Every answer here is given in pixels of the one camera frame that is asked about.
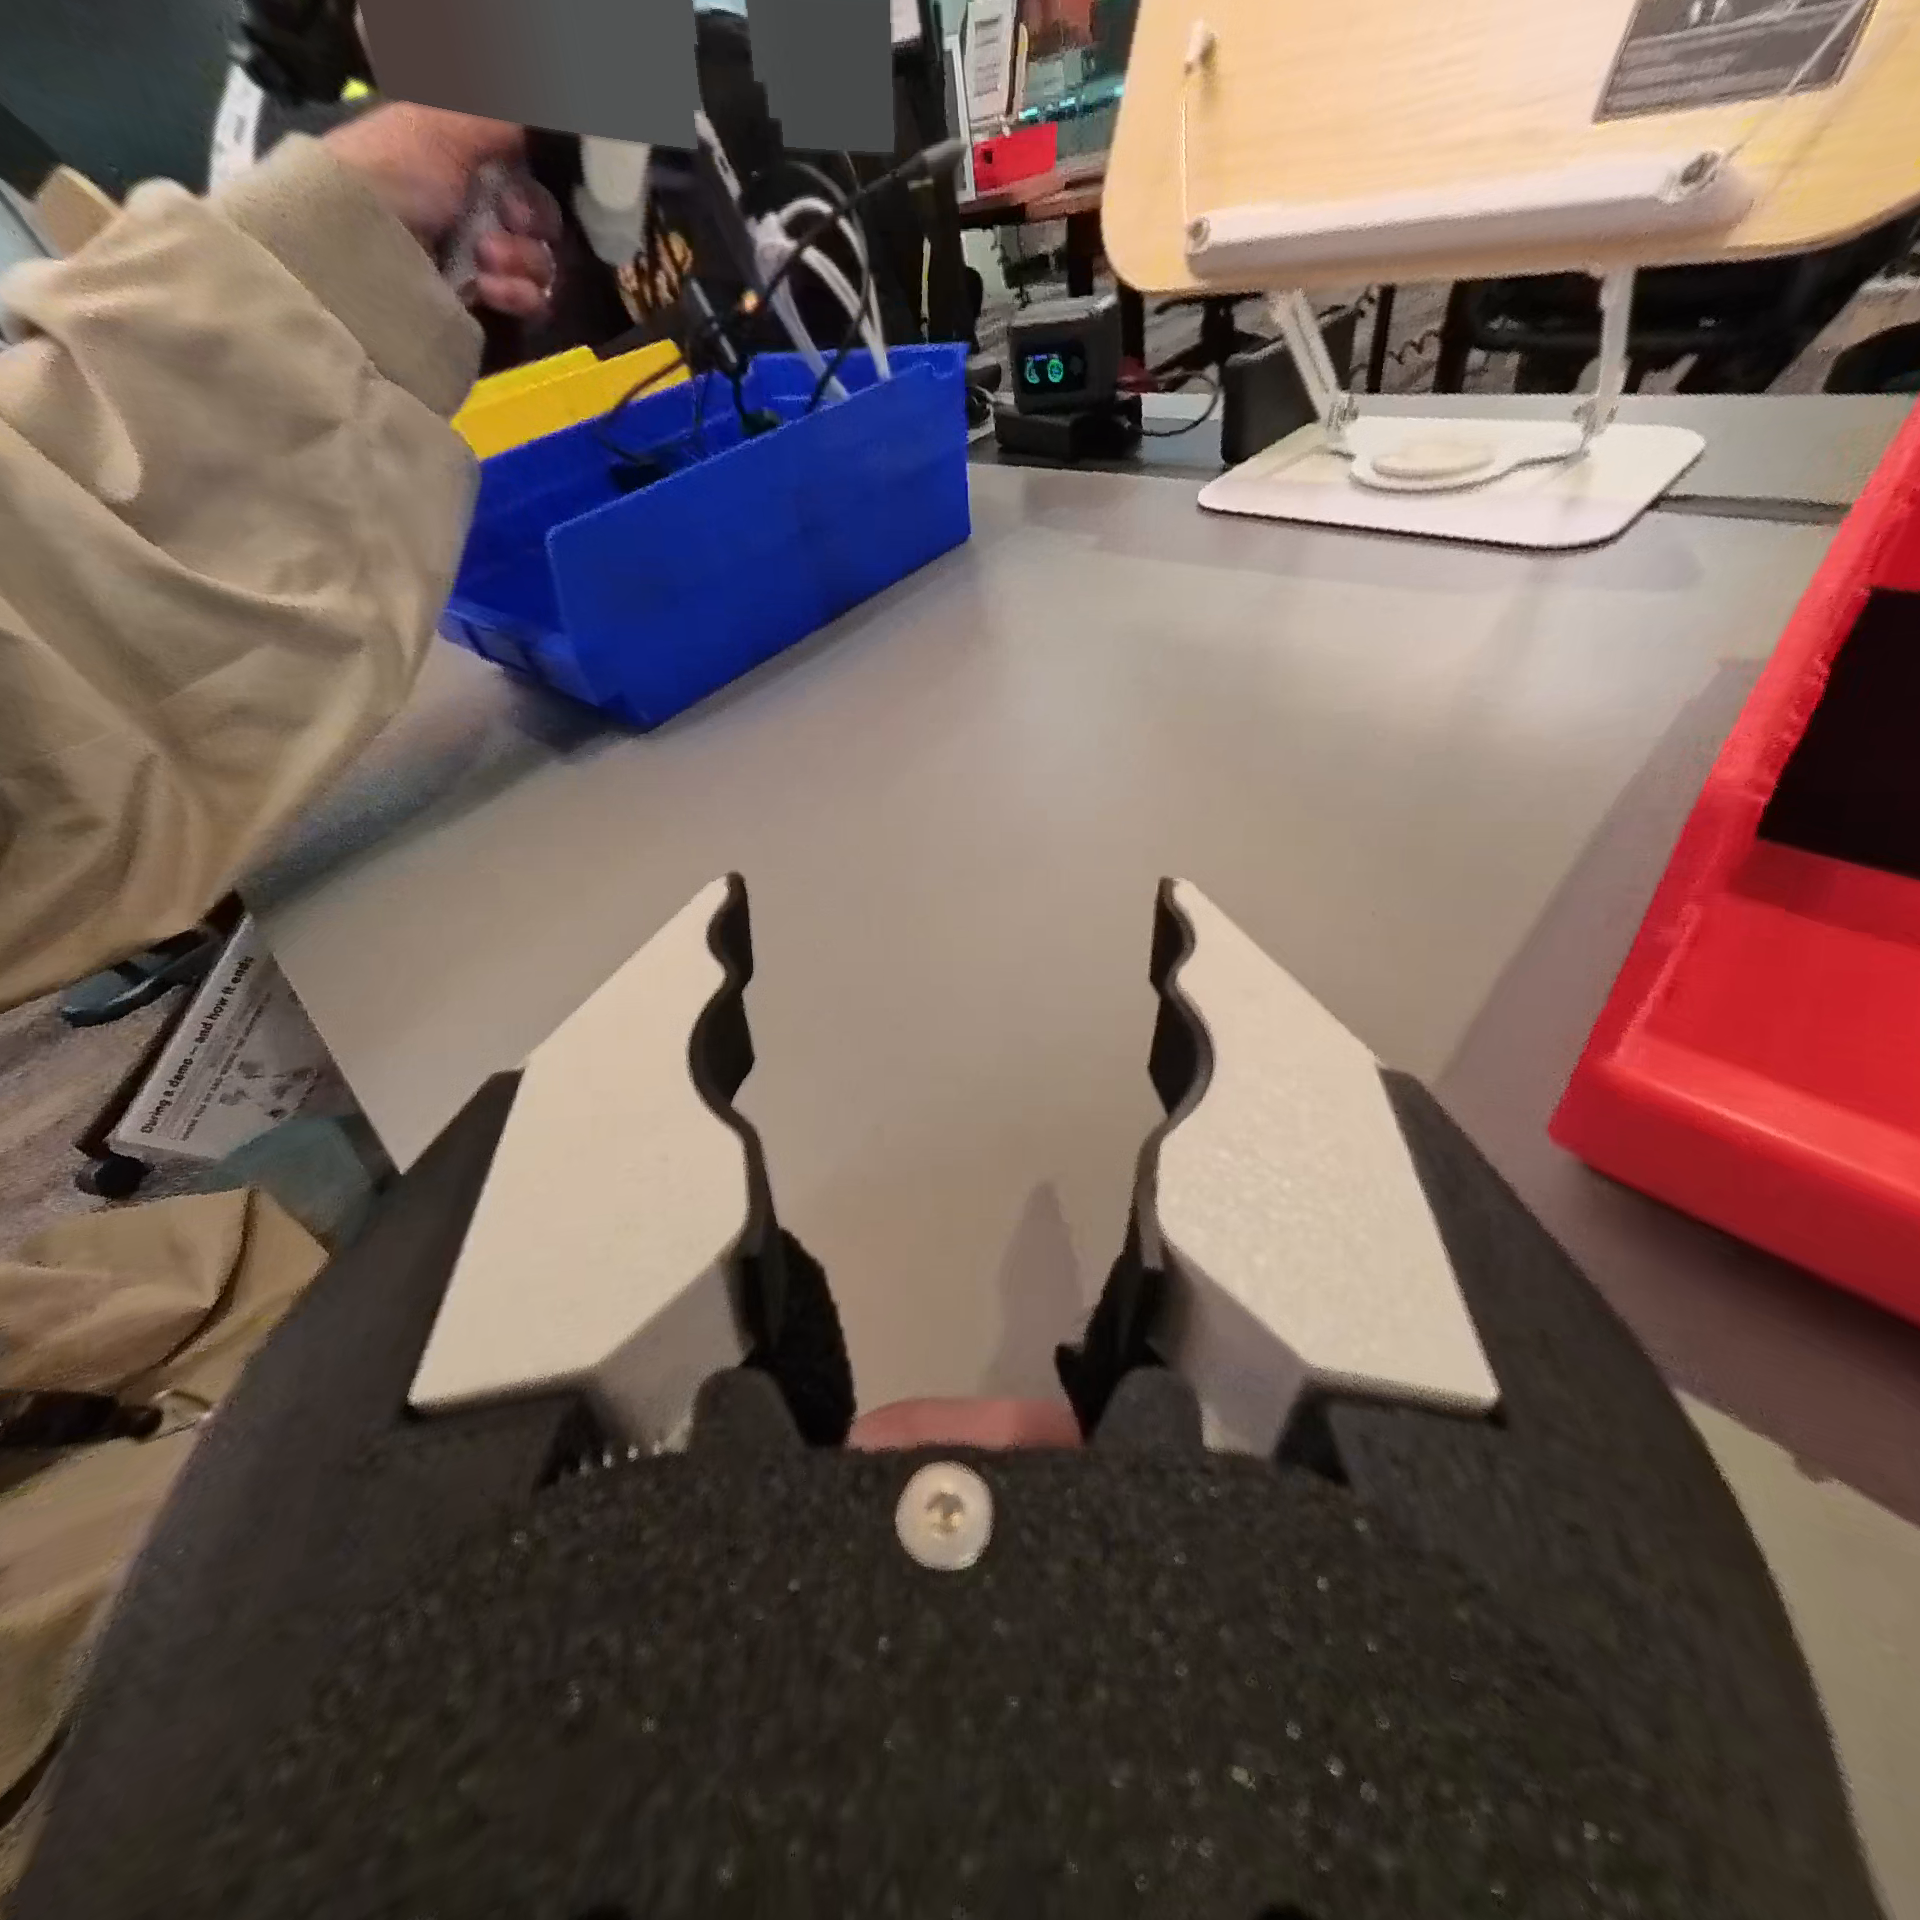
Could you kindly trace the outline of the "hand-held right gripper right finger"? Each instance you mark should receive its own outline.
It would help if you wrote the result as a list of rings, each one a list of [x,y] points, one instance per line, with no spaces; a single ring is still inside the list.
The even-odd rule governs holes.
[[[1059,1346],[1093,1439],[1124,1386],[1175,1374],[1205,1440],[1312,1459],[1328,1407],[1492,1418],[1500,1388],[1382,1056],[1207,894],[1152,903],[1161,1121],[1124,1252]]]

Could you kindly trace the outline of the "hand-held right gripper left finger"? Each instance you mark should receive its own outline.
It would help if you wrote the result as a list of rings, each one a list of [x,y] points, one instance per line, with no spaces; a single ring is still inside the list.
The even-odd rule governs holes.
[[[705,1386],[746,1368],[804,1445],[852,1439],[832,1285],[786,1236],[737,1107],[753,981],[753,894],[718,877],[526,1055],[413,1415],[571,1399],[603,1454],[668,1454]]]

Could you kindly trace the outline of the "blue plastic bin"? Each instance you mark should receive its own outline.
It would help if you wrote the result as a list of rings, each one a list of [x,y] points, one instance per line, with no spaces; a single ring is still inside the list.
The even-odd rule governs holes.
[[[969,346],[797,353],[481,467],[442,638],[657,731],[973,540]]]

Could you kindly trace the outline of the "red plastic bin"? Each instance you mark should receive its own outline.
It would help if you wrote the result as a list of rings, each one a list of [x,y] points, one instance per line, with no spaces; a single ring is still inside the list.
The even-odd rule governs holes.
[[[1916,413],[1729,727],[1551,1139],[1916,1325]]]

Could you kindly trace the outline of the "grey desk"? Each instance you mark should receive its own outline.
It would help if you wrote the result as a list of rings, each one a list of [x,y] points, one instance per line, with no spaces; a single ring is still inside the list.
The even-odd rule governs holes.
[[[757,915],[746,1112],[862,1407],[1055,1388],[1120,1257],[1152,894],[1196,879],[1419,1075],[1690,1399],[1916,1914],[1916,1329],[1551,1145],[1551,1112],[1895,399],[1646,401],[1679,500],[1576,557],[973,467],[973,540],[657,731],[435,645],[249,879],[397,1167],[700,885]]]

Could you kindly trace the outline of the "person's left hand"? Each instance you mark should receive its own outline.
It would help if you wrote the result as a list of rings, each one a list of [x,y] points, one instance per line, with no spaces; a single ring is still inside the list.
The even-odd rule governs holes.
[[[555,294],[563,213],[526,174],[522,127],[420,105],[371,110],[319,140],[435,259],[465,248],[471,308],[544,318]]]

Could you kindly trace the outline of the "yellow plastic bin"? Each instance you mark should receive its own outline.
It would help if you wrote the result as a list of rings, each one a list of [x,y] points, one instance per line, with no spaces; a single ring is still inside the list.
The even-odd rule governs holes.
[[[687,364],[668,342],[607,358],[595,349],[563,349],[551,358],[483,375],[452,413],[452,433],[483,462],[607,413],[632,394],[657,394],[681,382]]]

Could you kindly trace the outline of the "printed paper sheet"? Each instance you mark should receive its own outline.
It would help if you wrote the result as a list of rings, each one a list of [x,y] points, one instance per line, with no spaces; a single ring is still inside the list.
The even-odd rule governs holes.
[[[246,915],[109,1132],[109,1151],[210,1167],[290,1117],[333,1112],[342,1097],[327,1043]]]

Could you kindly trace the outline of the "black charger with green display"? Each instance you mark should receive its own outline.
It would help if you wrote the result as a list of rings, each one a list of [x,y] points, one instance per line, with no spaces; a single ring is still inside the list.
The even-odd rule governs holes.
[[[1021,311],[1004,338],[1012,401],[998,404],[998,457],[1039,467],[1127,462],[1142,404],[1124,390],[1120,294]]]

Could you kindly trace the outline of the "person's beige jacket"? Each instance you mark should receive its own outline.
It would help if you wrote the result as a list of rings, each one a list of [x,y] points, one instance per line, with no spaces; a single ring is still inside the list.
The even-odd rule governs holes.
[[[109,1607],[189,1464],[196,1418],[220,1407],[324,1258],[327,1249],[255,1187],[65,1219],[4,1258],[4,1388],[165,1413],[152,1440],[4,1454],[4,1887],[33,1843]]]

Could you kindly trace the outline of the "black box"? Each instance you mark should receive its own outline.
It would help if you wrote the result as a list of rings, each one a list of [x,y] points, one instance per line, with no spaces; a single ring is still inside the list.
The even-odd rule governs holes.
[[[1317,421],[1317,404],[1288,342],[1237,349],[1217,375],[1220,472],[1236,472]]]

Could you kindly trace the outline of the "wooden book stand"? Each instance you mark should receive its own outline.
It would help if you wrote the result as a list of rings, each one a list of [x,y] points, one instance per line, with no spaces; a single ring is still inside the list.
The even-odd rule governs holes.
[[[1573,554],[1703,454],[1620,421],[1649,267],[1853,243],[1916,213],[1916,5],[1149,0],[1101,232],[1138,294],[1260,294],[1312,421],[1199,492],[1220,516]],[[1578,270],[1568,420],[1382,413],[1312,288]]]

